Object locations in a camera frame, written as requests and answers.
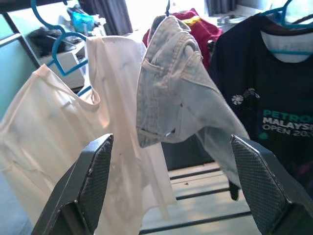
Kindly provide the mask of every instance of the curtain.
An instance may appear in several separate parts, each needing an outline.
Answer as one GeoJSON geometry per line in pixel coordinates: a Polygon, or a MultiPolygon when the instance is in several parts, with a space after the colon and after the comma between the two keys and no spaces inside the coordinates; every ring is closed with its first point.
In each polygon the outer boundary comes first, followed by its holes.
{"type": "Polygon", "coordinates": [[[204,0],[209,16],[225,14],[236,8],[236,0],[204,0]]]}
{"type": "Polygon", "coordinates": [[[107,35],[122,36],[133,32],[125,0],[79,0],[79,4],[88,14],[106,18],[107,35]]]}

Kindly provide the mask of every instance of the red garment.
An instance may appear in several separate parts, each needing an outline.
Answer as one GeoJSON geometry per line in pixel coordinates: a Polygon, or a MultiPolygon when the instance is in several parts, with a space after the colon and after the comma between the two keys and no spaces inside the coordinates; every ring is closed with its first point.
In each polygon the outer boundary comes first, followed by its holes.
{"type": "MultiPolygon", "coordinates": [[[[194,8],[192,8],[190,11],[184,12],[184,13],[174,13],[173,14],[177,19],[180,20],[187,20],[194,16],[198,16],[198,13],[194,8]]],[[[191,35],[194,36],[196,41],[199,44],[199,48],[201,50],[201,54],[203,57],[203,64],[206,70],[208,70],[209,67],[209,61],[211,60],[211,53],[207,48],[207,42],[209,40],[217,41],[217,39],[222,34],[222,30],[217,28],[215,25],[201,19],[200,22],[196,22],[192,26],[190,26],[191,29],[191,35]]],[[[149,31],[146,32],[146,34],[143,36],[143,43],[148,47],[148,36],[149,31]]]]}

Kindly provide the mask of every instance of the clothing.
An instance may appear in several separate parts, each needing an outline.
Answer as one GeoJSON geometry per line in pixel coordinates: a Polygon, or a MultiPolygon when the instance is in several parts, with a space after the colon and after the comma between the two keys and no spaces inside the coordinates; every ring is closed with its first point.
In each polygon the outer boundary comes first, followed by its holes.
{"type": "Polygon", "coordinates": [[[219,38],[210,75],[251,139],[313,196],[313,56],[268,49],[313,51],[309,32],[250,17],[219,38]]]}
{"type": "MultiPolygon", "coordinates": [[[[173,16],[180,20],[187,20],[198,16],[198,13],[194,8],[192,8],[190,11],[187,12],[174,13],[173,16]]],[[[201,50],[204,67],[208,70],[211,53],[207,47],[207,42],[209,40],[217,41],[217,39],[222,34],[222,30],[217,28],[215,25],[205,21],[204,19],[201,19],[199,22],[193,22],[190,28],[190,33],[196,39],[201,50]]],[[[146,47],[148,46],[149,31],[150,30],[148,30],[147,33],[143,36],[143,43],[146,45],[146,47]]]]}
{"type": "Polygon", "coordinates": [[[137,89],[139,144],[176,143],[197,133],[228,178],[240,185],[229,141],[231,134],[248,134],[208,76],[189,31],[174,16],[154,20],[137,89]]]}
{"type": "Polygon", "coordinates": [[[76,96],[47,66],[33,72],[0,125],[0,169],[34,225],[53,187],[96,138],[113,133],[96,234],[137,235],[144,213],[176,201],[160,144],[141,149],[136,84],[145,46],[123,37],[87,39],[92,91],[76,96]]]}

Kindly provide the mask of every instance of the dark t-shirt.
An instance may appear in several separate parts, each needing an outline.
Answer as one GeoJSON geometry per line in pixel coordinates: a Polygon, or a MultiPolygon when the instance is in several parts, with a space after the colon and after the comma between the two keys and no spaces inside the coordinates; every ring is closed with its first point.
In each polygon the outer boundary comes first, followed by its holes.
{"type": "Polygon", "coordinates": [[[222,35],[210,76],[250,138],[271,150],[313,197],[313,55],[284,63],[261,35],[261,30],[274,35],[308,31],[271,32],[268,21],[256,15],[222,35]]]}

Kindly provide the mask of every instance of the blue plastic hanger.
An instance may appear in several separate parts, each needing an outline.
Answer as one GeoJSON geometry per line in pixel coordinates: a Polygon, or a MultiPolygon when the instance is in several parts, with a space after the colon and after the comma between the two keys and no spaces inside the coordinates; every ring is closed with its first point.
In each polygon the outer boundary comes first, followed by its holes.
{"type": "Polygon", "coordinates": [[[58,48],[60,46],[60,43],[62,40],[64,40],[64,38],[66,37],[70,37],[70,36],[75,36],[78,38],[83,39],[84,41],[86,41],[86,37],[81,34],[81,33],[76,33],[76,32],[65,32],[64,28],[60,25],[52,25],[47,23],[46,21],[43,20],[43,18],[40,16],[38,10],[37,10],[37,0],[30,0],[30,4],[31,4],[31,8],[33,9],[33,12],[35,14],[35,16],[37,17],[37,19],[47,28],[49,29],[58,29],[61,31],[61,36],[54,42],[53,47],[52,47],[52,58],[53,60],[51,62],[49,62],[47,65],[50,66],[52,64],[55,64],[58,68],[58,70],[60,71],[62,76],[67,76],[69,75],[71,72],[74,72],[75,70],[77,70],[78,68],[84,66],[85,64],[88,63],[88,60],[85,60],[81,63],[79,63],[78,65],[74,66],[73,68],[71,68],[68,71],[64,71],[64,69],[62,68],[62,65],[60,64],[58,57],[57,57],[57,52],[58,52],[58,48]]]}
{"type": "MultiPolygon", "coordinates": [[[[265,11],[263,13],[261,13],[261,16],[266,16],[269,14],[273,14],[273,13],[278,13],[278,12],[282,12],[282,17],[281,17],[281,21],[280,24],[281,26],[285,27],[285,28],[313,28],[313,23],[310,24],[289,24],[286,23],[286,13],[287,13],[287,7],[288,5],[291,3],[292,0],[288,0],[284,6],[279,7],[279,8],[275,8],[275,9],[271,9],[268,11],[265,11]]],[[[283,51],[283,50],[271,50],[272,53],[274,54],[289,54],[289,55],[311,55],[313,52],[308,52],[308,51],[283,51]]]]}

